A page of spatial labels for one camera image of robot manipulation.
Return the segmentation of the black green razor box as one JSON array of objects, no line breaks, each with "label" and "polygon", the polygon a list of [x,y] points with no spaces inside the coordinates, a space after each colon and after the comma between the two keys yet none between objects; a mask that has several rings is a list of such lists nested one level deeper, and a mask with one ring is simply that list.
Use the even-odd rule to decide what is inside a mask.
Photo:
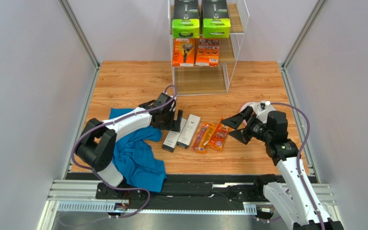
[{"label": "black green razor box", "polygon": [[202,36],[229,38],[231,22],[226,0],[202,0]]},{"label": "black green razor box", "polygon": [[175,0],[172,16],[173,38],[199,38],[200,12],[197,0]]}]

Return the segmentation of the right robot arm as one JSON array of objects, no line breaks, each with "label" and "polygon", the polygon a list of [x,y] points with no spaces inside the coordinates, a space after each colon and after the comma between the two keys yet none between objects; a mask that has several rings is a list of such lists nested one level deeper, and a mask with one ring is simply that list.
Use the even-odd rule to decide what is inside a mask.
[{"label": "right robot arm", "polygon": [[303,148],[288,138],[288,120],[284,112],[269,102],[247,106],[238,114],[223,119],[232,128],[229,135],[243,144],[252,138],[265,143],[266,153],[281,173],[288,190],[273,174],[261,175],[254,184],[257,196],[270,201],[290,230],[342,230],[317,197],[301,159]]}]

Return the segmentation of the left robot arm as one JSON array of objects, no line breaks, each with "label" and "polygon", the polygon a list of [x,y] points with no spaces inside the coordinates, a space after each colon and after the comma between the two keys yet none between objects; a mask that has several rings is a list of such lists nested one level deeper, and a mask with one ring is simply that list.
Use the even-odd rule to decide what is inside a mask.
[{"label": "left robot arm", "polygon": [[162,92],[156,100],[116,118],[88,121],[75,141],[71,157],[78,156],[89,170],[109,188],[119,189],[124,177],[112,162],[115,145],[125,136],[152,126],[160,130],[180,131],[182,110],[176,110],[176,95]]}]

